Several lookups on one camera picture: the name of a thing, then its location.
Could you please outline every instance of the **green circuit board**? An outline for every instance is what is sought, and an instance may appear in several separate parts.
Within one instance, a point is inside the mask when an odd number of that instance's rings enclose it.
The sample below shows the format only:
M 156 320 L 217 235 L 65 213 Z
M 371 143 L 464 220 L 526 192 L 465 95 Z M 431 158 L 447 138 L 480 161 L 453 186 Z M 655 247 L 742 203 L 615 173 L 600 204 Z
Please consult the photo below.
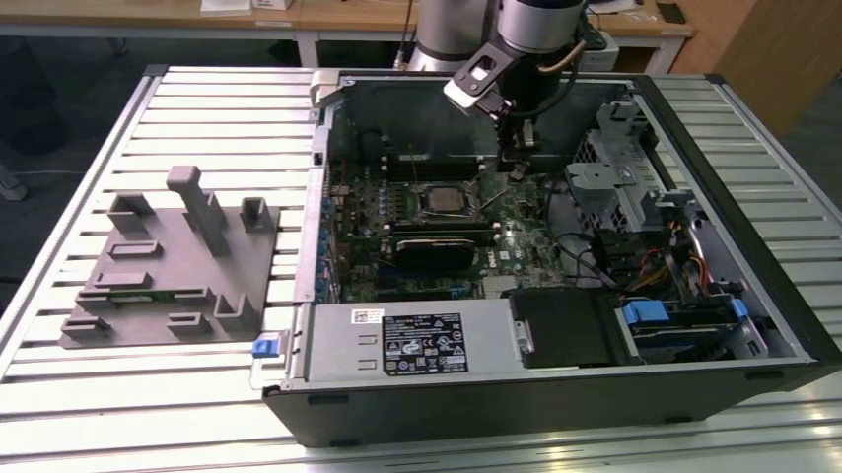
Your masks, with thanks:
M 526 288 L 566 284 L 572 271 L 566 273 L 562 267 L 540 216 L 546 176 L 527 175 L 512 182 L 507 173 L 492 168 L 494 164 L 465 181 L 417 183 L 389 182 L 373 167 L 345 165 L 344 175 L 333 171 L 343 302 L 483 299 L 488 296 L 483 281 L 496 276 L 510 276 Z M 465 189 L 469 215 L 425 214 L 421 200 L 429 186 Z M 494 240 L 477 244 L 468 269 L 416 274 L 396 267 L 392 250 L 400 238 L 388 236 L 384 227 L 431 220 L 485 222 L 494 227 Z

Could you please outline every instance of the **slotted metal surface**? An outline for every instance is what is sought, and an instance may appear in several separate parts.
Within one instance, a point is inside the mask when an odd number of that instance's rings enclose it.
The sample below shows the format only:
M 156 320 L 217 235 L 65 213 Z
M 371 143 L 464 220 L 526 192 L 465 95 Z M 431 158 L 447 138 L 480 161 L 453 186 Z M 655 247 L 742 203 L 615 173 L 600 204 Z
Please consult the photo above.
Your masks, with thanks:
M 53 258 L 41 279 L 30 282 L 32 296 L 18 296 L 20 314 L 6 313 L 2 320 L 9 324 L 9 315 L 20 315 L 0 356 L 0 370 L 10 362 L 0 383 L 0 462 L 9 463 L 4 471 L 543 471 L 558 465 L 640 472 L 842 468 L 842 449 L 832 443 L 842 436 L 839 375 L 795 392 L 759 396 L 702 423 L 307 450 L 295 444 L 249 387 L 249 344 L 61 350 L 60 324 L 111 229 L 103 211 L 113 192 L 141 190 L 152 205 L 181 205 L 159 184 L 175 164 L 200 166 L 203 183 L 219 190 L 223 205 L 260 195 L 283 208 L 267 321 L 275 328 L 289 325 L 307 183 L 296 174 L 309 164 L 312 133 L 309 111 L 301 107 L 308 83 L 309 71 L 188 67 L 171 68 L 163 80 L 140 87 L 137 110 L 129 107 L 101 168 L 95 164 L 91 171 L 89 195 L 80 195 L 77 209 L 71 203 L 65 238 L 57 235 L 54 251 L 46 244 L 45 254 L 53 253 Z M 840 340 L 842 227 L 835 210 L 812 191 L 792 160 L 758 139 L 758 130 L 718 88 L 700 78 L 659 79 L 659 85 Z M 183 100 L 187 97 L 197 100 Z M 271 99 L 272 106 L 243 98 Z M 196 102 L 201 109 L 189 108 Z M 168 123 L 180 126 L 152 126 Z M 251 123 L 272 126 L 248 129 Z M 682 182 L 675 163 L 663 150 L 660 154 Z M 575 406 L 547 406 L 556 408 Z M 690 468 L 688 461 L 696 462 Z

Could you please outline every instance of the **wooden cabinet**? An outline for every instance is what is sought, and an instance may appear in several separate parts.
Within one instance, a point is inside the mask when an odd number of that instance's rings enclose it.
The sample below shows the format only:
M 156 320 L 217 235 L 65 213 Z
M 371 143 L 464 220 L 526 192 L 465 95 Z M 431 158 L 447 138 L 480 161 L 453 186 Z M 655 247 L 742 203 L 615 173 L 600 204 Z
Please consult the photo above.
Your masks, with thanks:
M 696 27 L 672 73 L 716 73 L 779 136 L 842 68 L 842 1 L 675 0 Z

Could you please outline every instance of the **blue latch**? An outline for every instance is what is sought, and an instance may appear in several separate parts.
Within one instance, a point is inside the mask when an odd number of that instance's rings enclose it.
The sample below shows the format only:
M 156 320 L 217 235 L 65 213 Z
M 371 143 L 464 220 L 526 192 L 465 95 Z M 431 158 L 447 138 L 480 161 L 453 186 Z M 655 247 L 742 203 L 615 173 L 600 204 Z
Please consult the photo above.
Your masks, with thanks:
M 251 356 L 253 358 L 277 358 L 280 357 L 280 340 L 264 339 L 255 340 L 251 344 Z
M 622 308 L 622 315 L 630 325 L 636 322 L 668 322 L 670 314 L 660 301 L 631 301 Z
M 742 299 L 731 299 L 730 305 L 736 317 L 740 320 L 744 319 L 748 316 L 748 307 L 746 307 L 746 303 L 742 302 Z

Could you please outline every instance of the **power supply label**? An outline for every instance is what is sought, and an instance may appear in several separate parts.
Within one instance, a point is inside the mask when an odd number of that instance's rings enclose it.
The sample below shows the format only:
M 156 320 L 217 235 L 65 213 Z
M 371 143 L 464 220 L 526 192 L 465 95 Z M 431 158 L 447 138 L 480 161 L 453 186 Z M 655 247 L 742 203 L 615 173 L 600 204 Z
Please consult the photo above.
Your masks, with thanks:
M 468 371 L 461 314 L 384 315 L 381 322 L 388 376 Z

